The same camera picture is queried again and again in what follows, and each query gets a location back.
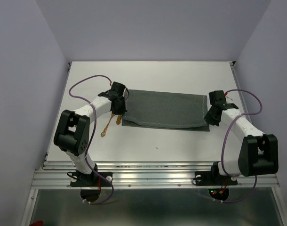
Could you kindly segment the gold knife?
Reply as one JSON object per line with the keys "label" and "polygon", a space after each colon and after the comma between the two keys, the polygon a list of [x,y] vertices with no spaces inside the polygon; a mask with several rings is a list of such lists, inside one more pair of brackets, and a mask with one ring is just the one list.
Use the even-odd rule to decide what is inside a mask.
{"label": "gold knife", "polygon": [[120,125],[121,124],[121,115],[118,115],[117,119],[116,119],[116,124]]}

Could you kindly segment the grey cloth napkin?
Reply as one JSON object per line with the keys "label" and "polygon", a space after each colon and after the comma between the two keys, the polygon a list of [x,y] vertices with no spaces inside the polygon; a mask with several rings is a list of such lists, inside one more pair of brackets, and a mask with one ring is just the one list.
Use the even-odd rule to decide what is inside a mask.
{"label": "grey cloth napkin", "polygon": [[207,96],[131,89],[122,125],[209,132]]}

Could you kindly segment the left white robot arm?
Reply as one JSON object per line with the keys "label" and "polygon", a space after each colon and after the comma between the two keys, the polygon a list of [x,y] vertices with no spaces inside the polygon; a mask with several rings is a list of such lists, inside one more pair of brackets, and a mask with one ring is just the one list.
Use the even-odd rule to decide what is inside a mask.
{"label": "left white robot arm", "polygon": [[54,135],[54,145],[65,152],[76,167],[70,177],[75,181],[82,180],[91,186],[97,182],[97,165],[91,160],[88,148],[93,139],[89,134],[90,125],[96,128],[97,118],[111,112],[113,116],[122,116],[127,112],[124,84],[113,82],[111,88],[97,95],[93,101],[77,110],[64,110],[59,118]]}

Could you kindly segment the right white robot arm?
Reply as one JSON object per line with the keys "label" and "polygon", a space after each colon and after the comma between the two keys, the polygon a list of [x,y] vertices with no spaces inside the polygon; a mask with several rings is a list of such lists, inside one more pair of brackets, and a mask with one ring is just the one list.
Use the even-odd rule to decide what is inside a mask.
{"label": "right white robot arm", "polygon": [[[265,134],[257,129],[248,119],[246,113],[227,100],[228,92],[216,90],[209,93],[210,109],[204,117],[211,126],[227,126],[221,150],[221,160],[211,168],[209,178],[219,184],[228,177],[259,176],[275,174],[279,169],[278,139],[273,134]],[[238,158],[225,160],[224,153],[227,138],[233,133],[241,142]]]}

